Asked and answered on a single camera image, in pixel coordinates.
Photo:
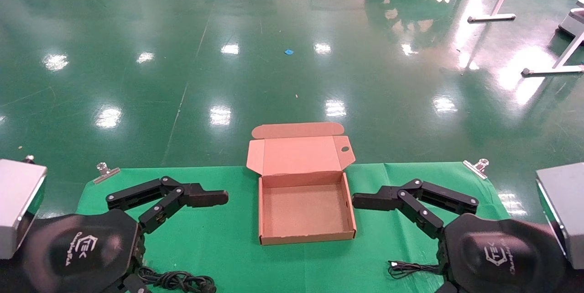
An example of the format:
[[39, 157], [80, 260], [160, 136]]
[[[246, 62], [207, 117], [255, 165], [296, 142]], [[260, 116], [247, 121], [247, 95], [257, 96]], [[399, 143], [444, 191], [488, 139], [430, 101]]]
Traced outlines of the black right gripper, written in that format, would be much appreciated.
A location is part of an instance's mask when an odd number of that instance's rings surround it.
[[463, 214], [439, 239], [445, 283], [435, 293], [553, 293], [567, 259], [548, 225]]

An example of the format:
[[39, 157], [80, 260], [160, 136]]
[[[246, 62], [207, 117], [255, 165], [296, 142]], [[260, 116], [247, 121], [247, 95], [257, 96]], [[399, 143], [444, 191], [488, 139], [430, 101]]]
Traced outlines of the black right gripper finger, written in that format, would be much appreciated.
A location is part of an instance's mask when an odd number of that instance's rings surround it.
[[457, 215], [476, 214], [479, 200], [421, 179], [413, 179], [402, 186], [381, 186], [375, 194], [355, 193], [352, 197], [356, 209], [398, 210], [428, 237], [442, 237], [444, 222], [424, 204]]

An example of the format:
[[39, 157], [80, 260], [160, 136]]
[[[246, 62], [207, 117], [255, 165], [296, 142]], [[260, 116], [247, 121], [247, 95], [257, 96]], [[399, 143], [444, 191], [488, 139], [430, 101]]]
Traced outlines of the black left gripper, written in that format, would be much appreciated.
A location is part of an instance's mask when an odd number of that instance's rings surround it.
[[[104, 214], [35, 222], [21, 245], [21, 292], [150, 293], [136, 273], [140, 229], [151, 234], [184, 206], [225, 205], [228, 193], [164, 176], [109, 194], [106, 202]], [[138, 223], [124, 212], [150, 202]]]

